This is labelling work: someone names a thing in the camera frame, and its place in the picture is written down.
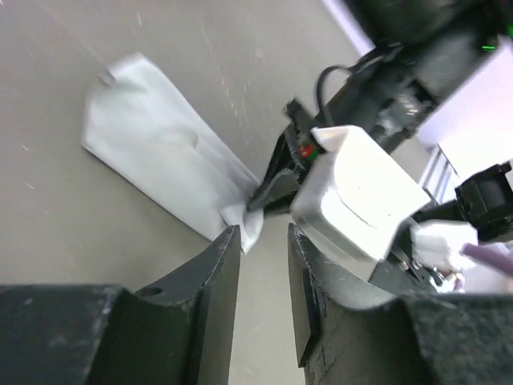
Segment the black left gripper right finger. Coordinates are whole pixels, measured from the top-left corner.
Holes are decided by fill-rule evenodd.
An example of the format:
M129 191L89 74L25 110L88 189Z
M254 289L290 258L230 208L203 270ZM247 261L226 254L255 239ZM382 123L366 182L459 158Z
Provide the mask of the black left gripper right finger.
M308 384L509 384L509 294L396 296L288 228L299 367Z

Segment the white underwear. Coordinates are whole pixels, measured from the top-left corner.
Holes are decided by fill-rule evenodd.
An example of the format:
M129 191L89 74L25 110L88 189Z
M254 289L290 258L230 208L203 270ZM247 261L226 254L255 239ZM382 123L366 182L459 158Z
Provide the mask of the white underwear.
M238 225L247 253L260 237L264 214L247 209L259 181L140 53L110 65L91 89L83 147L208 240Z

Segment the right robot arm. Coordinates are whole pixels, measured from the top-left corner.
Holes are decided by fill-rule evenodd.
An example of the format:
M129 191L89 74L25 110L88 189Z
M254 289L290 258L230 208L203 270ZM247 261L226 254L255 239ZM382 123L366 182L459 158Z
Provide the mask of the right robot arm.
M486 43L508 33L512 12L505 1L348 1L347 10L372 49L354 65L331 65L318 76L311 114L297 99L284 112L279 136L261 185L248 200L251 211L289 211L321 154L313 128L355 125L386 152L415 136L421 125L487 58ZM327 98L325 86L338 70L345 84Z

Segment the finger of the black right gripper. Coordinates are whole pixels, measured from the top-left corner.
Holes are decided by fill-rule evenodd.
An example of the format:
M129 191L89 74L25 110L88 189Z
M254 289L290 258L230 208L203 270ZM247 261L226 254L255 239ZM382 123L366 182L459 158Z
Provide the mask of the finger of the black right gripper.
M289 168L282 169L262 182L249 199L247 209L249 211L264 209L295 193L299 186L298 175Z

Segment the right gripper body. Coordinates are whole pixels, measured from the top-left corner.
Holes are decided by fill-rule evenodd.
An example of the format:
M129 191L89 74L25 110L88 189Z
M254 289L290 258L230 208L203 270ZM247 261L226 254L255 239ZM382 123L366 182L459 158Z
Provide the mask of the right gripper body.
M285 105L290 122L278 137L263 181L289 168L298 175L300 189L315 158L324 153L313 138L312 128L355 125L391 153L416 133L436 106L418 80L414 65L408 50L396 46L374 49L352 67L332 65L324 69L314 88L316 115L298 99ZM289 213L299 189L265 207L264 213Z

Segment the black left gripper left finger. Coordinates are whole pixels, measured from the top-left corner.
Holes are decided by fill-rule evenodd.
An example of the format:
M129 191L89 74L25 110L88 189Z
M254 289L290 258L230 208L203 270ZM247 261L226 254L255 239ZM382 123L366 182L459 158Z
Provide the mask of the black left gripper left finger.
M120 285L1 288L4 384L226 384L240 230L136 292Z

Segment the aluminium frame rail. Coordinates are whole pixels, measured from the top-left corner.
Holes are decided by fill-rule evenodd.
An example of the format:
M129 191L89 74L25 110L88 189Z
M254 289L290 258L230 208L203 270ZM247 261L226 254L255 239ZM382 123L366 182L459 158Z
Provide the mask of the aluminium frame rail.
M432 148L430 159L418 183L437 204L456 198L455 189L460 185L460 178L439 146Z

